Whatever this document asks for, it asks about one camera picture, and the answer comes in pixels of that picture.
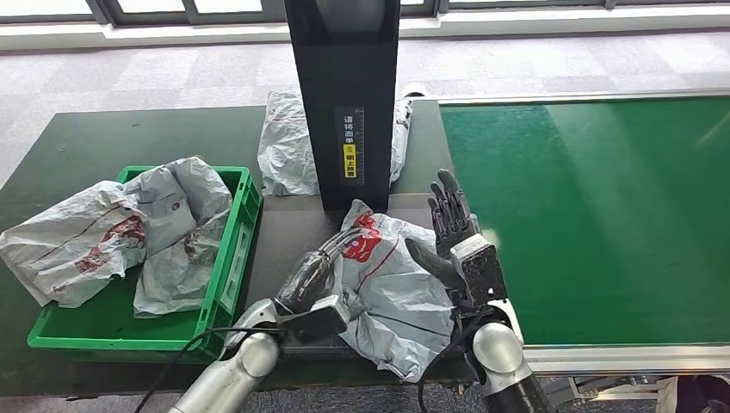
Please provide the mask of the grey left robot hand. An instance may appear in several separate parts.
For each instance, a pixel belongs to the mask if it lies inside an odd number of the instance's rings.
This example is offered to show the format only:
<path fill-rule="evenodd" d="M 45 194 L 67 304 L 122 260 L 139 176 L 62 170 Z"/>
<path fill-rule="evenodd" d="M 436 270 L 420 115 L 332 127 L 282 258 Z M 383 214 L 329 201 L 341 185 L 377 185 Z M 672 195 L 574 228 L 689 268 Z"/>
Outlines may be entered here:
<path fill-rule="evenodd" d="M 305 313 L 318 299 L 329 295 L 334 283 L 331 279 L 334 261 L 363 233 L 362 228 L 340 231 L 315 251 L 306 252 L 273 298 L 279 313 L 287 316 Z"/>

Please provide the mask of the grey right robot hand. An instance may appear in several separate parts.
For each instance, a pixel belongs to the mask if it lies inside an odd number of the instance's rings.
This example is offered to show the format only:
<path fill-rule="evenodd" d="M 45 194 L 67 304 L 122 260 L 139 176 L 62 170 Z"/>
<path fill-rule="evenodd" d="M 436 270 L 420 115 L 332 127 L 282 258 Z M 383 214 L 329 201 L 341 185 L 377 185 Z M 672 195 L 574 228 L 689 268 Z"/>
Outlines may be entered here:
<path fill-rule="evenodd" d="M 467 204 L 460 184 L 449 170 L 437 172 L 428 199 L 435 233 L 435 252 L 423 243 L 407 238 L 406 248 L 415 263 L 434 275 L 448 290 L 461 291 L 465 281 L 458 274 L 450 250 L 476 233 L 481 233 L 476 215 Z"/>

